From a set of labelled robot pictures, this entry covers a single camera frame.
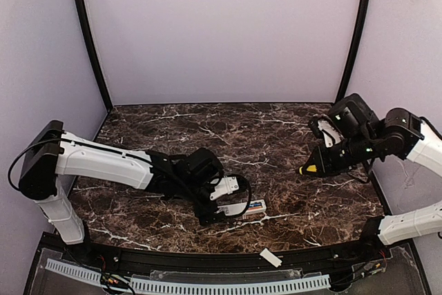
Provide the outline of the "yellow handled screwdriver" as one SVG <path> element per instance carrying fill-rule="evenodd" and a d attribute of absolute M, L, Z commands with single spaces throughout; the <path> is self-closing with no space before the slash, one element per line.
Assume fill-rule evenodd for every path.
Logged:
<path fill-rule="evenodd" d="M 317 174 L 317 167 L 315 164 L 312 165 L 304 165 L 299 168 L 299 173 L 301 175 L 314 175 Z"/>

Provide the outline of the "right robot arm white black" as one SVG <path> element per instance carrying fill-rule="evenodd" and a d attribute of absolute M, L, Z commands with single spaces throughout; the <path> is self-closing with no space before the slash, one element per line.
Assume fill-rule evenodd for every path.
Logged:
<path fill-rule="evenodd" d="M 322 142 L 300 167 L 302 175 L 331 177 L 358 164 L 383 161 L 389 155 L 441 174 L 441 134 L 428 119 L 404 108 L 393 108 L 380 119 L 353 93 L 335 103 L 325 116 L 311 118 L 309 127 Z M 360 240 L 382 248 L 439 232 L 440 202 L 399 215 L 370 218 Z"/>

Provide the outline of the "white remote control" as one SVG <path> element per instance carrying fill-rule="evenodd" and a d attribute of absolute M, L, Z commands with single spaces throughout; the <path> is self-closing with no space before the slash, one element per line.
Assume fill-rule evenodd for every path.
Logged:
<path fill-rule="evenodd" d="M 219 207 L 218 213 L 224 213 L 225 216 L 227 216 L 227 217 L 233 216 L 234 218 L 238 218 L 238 217 L 245 218 L 246 216 L 257 214 L 257 213 L 247 213 L 247 209 L 250 207 L 249 206 L 250 203 L 246 204 L 245 202 L 241 202 L 241 203 L 236 203 L 236 204 L 222 205 Z"/>

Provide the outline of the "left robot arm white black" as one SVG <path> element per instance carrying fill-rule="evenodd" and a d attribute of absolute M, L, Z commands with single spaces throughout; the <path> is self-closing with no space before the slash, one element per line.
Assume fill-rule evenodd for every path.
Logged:
<path fill-rule="evenodd" d="M 36 202 L 67 245 L 86 239 L 86 228 L 58 183 L 60 175 L 84 176 L 184 198 L 202 224 L 218 219 L 216 200 L 235 189 L 221 162 L 208 149 L 169 156 L 90 142 L 50 121 L 17 158 L 23 162 L 13 189 Z"/>

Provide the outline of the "white battery cover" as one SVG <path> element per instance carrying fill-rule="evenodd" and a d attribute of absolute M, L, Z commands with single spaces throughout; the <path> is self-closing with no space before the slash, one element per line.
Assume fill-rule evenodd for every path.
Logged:
<path fill-rule="evenodd" d="M 279 257 L 277 257 L 275 254 L 270 252 L 267 248 L 264 248 L 260 252 L 260 256 L 276 268 L 278 268 L 282 265 L 282 260 Z"/>

